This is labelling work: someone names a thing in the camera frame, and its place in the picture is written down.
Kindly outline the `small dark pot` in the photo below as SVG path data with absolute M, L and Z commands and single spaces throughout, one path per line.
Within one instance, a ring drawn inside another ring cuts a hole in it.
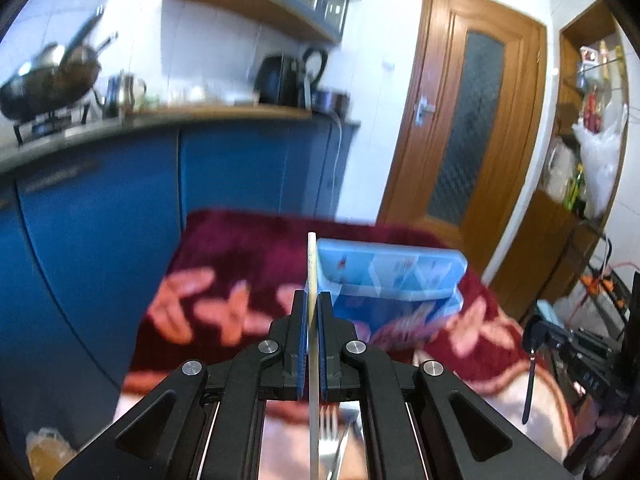
M 312 108 L 319 113 L 335 114 L 341 119 L 347 117 L 350 95 L 331 89 L 317 89 L 311 96 Z

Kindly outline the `gas stove burner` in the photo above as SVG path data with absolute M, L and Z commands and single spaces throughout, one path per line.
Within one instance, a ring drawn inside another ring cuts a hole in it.
M 91 104 L 86 101 L 37 116 L 28 122 L 17 122 L 13 125 L 17 144 L 23 145 L 25 142 L 61 133 L 69 128 L 83 126 L 87 123 L 90 110 Z

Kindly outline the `dark steel wok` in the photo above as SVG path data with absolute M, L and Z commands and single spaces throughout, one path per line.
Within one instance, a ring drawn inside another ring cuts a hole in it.
M 108 37 L 97 47 L 85 43 L 103 14 L 104 7 L 99 6 L 68 44 L 46 44 L 2 84 L 5 118 L 30 122 L 77 102 L 93 87 L 101 71 L 99 56 L 117 38 Z

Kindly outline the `blue lower kitchen cabinets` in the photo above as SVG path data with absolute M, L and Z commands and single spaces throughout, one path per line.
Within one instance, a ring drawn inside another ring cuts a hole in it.
M 190 212 L 331 218 L 354 122 L 92 126 L 1 159 L 1 433 L 106 426 Z

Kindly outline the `orange plastic bag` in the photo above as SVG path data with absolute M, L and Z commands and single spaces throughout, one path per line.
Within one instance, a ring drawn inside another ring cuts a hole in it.
M 26 436 L 26 456 L 35 480 L 52 480 L 77 452 L 54 428 L 29 431 Z

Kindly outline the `silver metal fork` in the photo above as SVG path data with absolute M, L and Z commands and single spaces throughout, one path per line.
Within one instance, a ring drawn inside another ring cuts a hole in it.
M 319 462 L 320 478 L 329 480 L 333 477 L 337 452 L 340 449 L 340 419 L 336 404 L 322 405 L 319 422 Z

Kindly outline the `pale wooden chopstick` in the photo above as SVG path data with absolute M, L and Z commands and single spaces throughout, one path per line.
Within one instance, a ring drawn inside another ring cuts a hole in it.
M 320 479 L 320 364 L 317 321 L 318 297 L 317 234 L 307 235 L 307 307 L 308 307 L 308 375 L 309 375 L 309 449 L 310 478 Z

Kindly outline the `dark red floral tablecloth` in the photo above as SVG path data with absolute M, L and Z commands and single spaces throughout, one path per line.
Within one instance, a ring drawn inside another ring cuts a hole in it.
M 128 411 L 183 362 L 214 364 L 264 338 L 291 312 L 307 276 L 307 236 L 438 247 L 404 226 L 360 226 L 230 210 L 190 214 L 180 244 L 138 329 L 117 411 Z M 462 310 L 416 342 L 384 344 L 399 362 L 442 363 L 544 452 L 562 460 L 575 437 L 573 413 L 543 365 L 530 367 L 522 331 L 473 271 Z

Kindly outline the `clear blue plastic organizer box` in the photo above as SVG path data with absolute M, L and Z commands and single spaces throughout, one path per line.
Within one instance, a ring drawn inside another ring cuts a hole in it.
M 466 270 L 464 255 L 452 249 L 318 241 L 318 285 L 331 295 L 334 315 L 386 350 L 427 341 L 460 313 Z

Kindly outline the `white plastic bag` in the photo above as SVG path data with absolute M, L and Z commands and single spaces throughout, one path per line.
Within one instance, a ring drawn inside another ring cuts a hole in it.
M 580 161 L 584 166 L 586 185 L 585 216 L 601 218 L 608 209 L 620 166 L 623 131 L 628 118 L 628 105 L 614 114 L 614 122 L 600 133 L 591 132 L 582 118 L 572 125 L 579 144 Z

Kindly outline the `black toaster appliance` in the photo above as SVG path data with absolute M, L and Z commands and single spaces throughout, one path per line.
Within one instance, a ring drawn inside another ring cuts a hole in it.
M 298 107 L 299 59 L 292 55 L 266 56 L 258 68 L 254 90 L 259 103 L 275 106 Z

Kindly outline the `black electric kettle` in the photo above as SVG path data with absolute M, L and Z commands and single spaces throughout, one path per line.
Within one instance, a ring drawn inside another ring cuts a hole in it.
M 310 110 L 312 95 L 326 70 L 329 53 L 326 49 L 309 47 L 299 60 L 298 68 L 298 104 L 304 110 Z

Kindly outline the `silver metal teapot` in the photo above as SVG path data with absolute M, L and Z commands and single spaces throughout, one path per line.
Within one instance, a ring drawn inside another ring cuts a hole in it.
M 131 114 L 146 95 L 146 82 L 132 73 L 120 72 L 108 78 L 104 96 L 92 89 L 103 119 Z

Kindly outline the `wooden storage shelf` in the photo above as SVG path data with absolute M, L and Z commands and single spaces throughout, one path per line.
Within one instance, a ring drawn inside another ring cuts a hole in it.
M 613 207 L 606 192 L 597 211 L 588 203 L 587 165 L 572 125 L 614 127 L 619 144 L 627 130 L 618 122 L 628 103 L 627 66 L 614 16 L 596 0 L 562 25 L 560 74 L 552 133 L 536 191 L 490 287 L 507 315 L 523 321 L 537 299 L 568 295 L 579 283 Z

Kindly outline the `brown wooden door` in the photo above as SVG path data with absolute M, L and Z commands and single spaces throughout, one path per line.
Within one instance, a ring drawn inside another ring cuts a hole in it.
M 378 223 L 430 232 L 483 272 L 525 182 L 546 68 L 543 24 L 491 0 L 423 0 Z M 417 127 L 421 96 L 436 110 Z

